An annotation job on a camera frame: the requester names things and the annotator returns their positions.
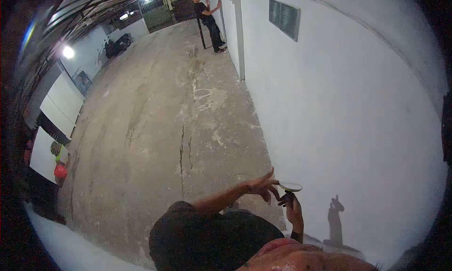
bag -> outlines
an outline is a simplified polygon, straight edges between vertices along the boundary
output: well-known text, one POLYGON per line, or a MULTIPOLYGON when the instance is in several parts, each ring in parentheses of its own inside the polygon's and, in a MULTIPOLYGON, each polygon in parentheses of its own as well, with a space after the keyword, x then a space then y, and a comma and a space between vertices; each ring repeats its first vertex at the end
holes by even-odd
POLYGON ((60 180, 64 180, 67 177, 67 169, 63 165, 57 165, 53 174, 60 180))

light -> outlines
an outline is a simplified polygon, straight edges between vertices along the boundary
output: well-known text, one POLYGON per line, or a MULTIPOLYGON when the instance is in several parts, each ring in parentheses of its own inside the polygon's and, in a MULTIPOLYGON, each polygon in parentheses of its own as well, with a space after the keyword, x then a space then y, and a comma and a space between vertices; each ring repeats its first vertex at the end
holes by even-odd
POLYGON ((69 46, 66 46, 63 49, 63 55, 64 57, 71 59, 74 56, 74 49, 70 48, 69 46))

forearm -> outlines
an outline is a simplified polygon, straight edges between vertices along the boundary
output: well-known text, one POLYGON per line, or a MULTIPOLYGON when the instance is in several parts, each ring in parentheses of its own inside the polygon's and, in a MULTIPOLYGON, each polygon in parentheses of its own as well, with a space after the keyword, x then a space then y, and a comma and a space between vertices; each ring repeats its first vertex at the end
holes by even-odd
POLYGON ((218 10, 218 9, 219 9, 219 7, 215 8, 215 9, 213 9, 213 10, 207 11, 207 12, 205 13, 205 15, 206 15, 206 16, 210 16, 211 14, 215 13, 215 11, 218 10))
POLYGON ((214 195, 198 200, 192 203, 192 205, 200 214, 209 215, 218 213, 228 205, 233 204, 234 201, 240 198, 240 196, 246 194, 247 189, 247 186, 244 183, 241 183, 230 189, 223 190, 214 195))

motorcycle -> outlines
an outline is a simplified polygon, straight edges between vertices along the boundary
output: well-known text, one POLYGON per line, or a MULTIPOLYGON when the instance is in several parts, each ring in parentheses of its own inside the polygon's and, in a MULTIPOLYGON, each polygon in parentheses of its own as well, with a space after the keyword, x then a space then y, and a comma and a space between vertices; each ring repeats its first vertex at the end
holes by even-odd
POLYGON ((108 37, 109 41, 105 41, 105 53, 107 55, 107 58, 115 57, 119 55, 121 52, 125 51, 127 47, 132 44, 132 39, 130 36, 125 33, 123 36, 121 36, 116 42, 113 42, 110 39, 110 36, 108 37))

window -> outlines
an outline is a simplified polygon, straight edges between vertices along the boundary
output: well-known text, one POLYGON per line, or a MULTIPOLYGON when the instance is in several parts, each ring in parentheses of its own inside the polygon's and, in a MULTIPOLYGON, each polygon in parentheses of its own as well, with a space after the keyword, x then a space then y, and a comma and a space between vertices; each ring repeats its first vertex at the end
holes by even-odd
POLYGON ((123 14, 121 17, 119 17, 119 19, 124 20, 124 19, 127 19, 128 17, 129 17, 129 15, 126 13, 126 14, 123 14))

